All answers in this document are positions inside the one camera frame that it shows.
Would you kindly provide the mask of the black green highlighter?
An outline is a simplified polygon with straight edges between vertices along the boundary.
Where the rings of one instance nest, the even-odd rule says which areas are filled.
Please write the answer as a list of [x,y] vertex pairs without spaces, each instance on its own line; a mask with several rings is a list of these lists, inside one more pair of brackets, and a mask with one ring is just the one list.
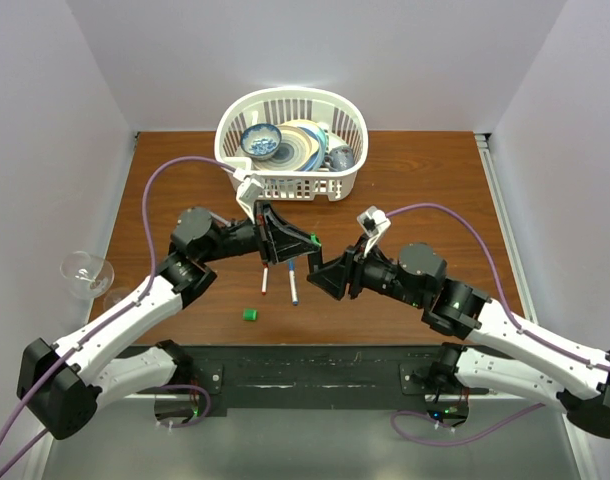
[[322,243],[315,233],[310,234],[310,240],[315,246],[315,251],[308,255],[309,272],[314,273],[323,265]]

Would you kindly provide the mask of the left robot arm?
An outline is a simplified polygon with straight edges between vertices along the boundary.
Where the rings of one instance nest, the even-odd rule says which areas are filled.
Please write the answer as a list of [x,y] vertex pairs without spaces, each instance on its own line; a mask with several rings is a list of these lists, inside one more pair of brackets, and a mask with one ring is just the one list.
[[56,439],[81,430],[106,404],[140,389],[185,390],[186,362],[155,347],[141,358],[120,358],[133,341],[187,308],[216,280],[209,263],[256,253],[276,265],[321,249],[318,238],[283,219],[268,201],[250,217],[220,226],[201,207],[183,211],[171,234],[168,256],[153,274],[93,323],[54,344],[37,339],[25,347],[17,396]]

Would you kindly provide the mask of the white blue marker pen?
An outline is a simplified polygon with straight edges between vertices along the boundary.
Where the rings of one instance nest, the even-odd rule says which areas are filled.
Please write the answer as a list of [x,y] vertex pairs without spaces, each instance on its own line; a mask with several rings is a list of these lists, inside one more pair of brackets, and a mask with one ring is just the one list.
[[292,305],[297,306],[299,304],[299,296],[294,271],[289,272],[289,285]]

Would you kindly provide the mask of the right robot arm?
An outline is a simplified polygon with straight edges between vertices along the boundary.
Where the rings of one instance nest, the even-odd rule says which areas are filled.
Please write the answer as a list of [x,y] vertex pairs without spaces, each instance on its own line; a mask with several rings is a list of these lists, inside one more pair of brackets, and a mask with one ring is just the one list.
[[570,423],[610,439],[610,350],[574,342],[520,316],[486,293],[453,279],[446,261],[424,243],[396,260],[364,239],[330,261],[308,257],[308,281],[340,300],[368,289],[421,310],[432,330],[466,341],[444,344],[429,369],[436,392],[488,389],[531,399]]

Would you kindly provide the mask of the white red marker pen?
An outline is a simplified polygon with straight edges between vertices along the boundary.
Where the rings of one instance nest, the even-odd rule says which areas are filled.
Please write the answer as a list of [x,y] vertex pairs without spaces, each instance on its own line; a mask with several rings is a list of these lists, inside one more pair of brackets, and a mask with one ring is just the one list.
[[263,267],[262,273],[262,283],[261,283],[261,294],[266,295],[268,289],[268,276],[269,276],[269,268],[267,265]]

